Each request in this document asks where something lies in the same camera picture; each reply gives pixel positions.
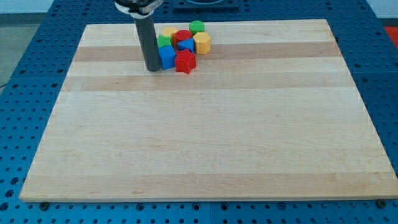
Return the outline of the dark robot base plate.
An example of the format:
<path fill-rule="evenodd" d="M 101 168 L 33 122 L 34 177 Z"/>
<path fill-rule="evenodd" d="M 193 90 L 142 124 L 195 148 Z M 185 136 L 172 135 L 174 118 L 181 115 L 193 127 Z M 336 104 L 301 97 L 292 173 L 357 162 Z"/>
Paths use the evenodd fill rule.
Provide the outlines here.
<path fill-rule="evenodd" d="M 239 0 L 172 0 L 175 10 L 191 9 L 238 9 Z"/>

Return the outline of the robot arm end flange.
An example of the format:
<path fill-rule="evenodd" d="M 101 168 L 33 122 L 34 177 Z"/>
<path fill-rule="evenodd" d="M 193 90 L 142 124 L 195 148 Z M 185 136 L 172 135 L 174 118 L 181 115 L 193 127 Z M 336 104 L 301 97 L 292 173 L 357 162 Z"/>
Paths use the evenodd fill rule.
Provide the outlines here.
<path fill-rule="evenodd" d="M 163 0 L 114 0 L 116 9 L 135 19 L 145 19 L 163 4 Z"/>

